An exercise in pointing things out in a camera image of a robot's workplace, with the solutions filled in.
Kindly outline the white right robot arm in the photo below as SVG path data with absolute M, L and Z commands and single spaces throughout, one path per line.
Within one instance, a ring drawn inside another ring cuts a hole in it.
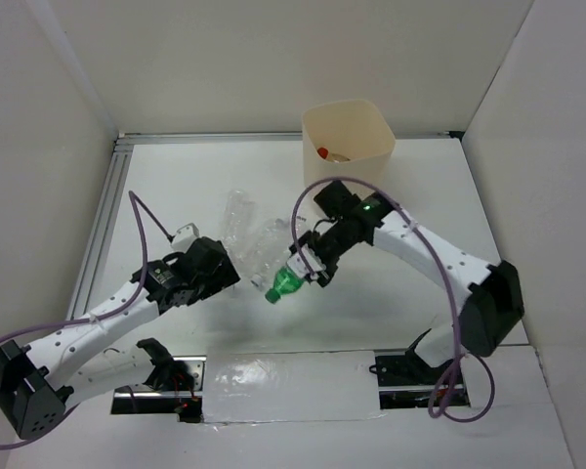
M 408 348 L 410 378 L 427 383 L 463 354 L 491 356 L 523 319 L 517 268 L 468 254 L 420 225 L 377 188 L 360 198 L 347 184 L 337 178 L 313 184 L 318 190 L 314 202 L 333 224 L 322 234 L 295 235 L 287 268 L 300 280 L 326 286 L 341 257 L 361 243 L 392 254 L 442 288 L 450 308 L 449 324 L 423 332 Z

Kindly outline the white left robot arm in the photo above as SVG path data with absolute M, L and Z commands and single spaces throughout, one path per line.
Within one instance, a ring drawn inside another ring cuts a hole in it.
M 196 372 L 154 338 L 117 342 L 167 311 L 206 300 L 239 282 L 224 245 L 206 236 L 184 252 L 147 263 L 97 308 L 24 346 L 0 346 L 0 409 L 23 441 L 36 440 L 100 394 L 141 385 L 195 389 Z

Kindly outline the green plastic bottle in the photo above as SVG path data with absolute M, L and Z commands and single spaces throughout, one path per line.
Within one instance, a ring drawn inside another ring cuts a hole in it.
M 308 270 L 285 264 L 275 274 L 271 288 L 265 293 L 265 299 L 277 303 L 283 296 L 297 292 L 305 283 Z

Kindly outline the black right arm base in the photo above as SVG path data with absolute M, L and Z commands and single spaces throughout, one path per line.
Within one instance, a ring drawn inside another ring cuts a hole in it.
M 376 376 L 380 408 L 426 408 L 429 397 L 452 360 L 431 368 L 407 351 L 378 352 L 369 372 Z

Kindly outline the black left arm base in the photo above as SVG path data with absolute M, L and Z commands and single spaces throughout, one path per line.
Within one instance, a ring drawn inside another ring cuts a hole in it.
M 111 415 L 174 416 L 179 422 L 203 422 L 202 402 L 206 368 L 205 356 L 176 356 L 183 362 L 192 378 L 192 387 L 179 375 L 171 378 L 161 389 L 145 384 L 118 388 L 111 401 Z

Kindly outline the red label bottle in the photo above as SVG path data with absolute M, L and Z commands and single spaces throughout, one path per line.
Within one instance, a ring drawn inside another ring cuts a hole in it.
M 334 153 L 327 148 L 320 147 L 316 150 L 318 156 L 326 161 L 331 162 L 349 162 L 350 159 L 342 154 Z

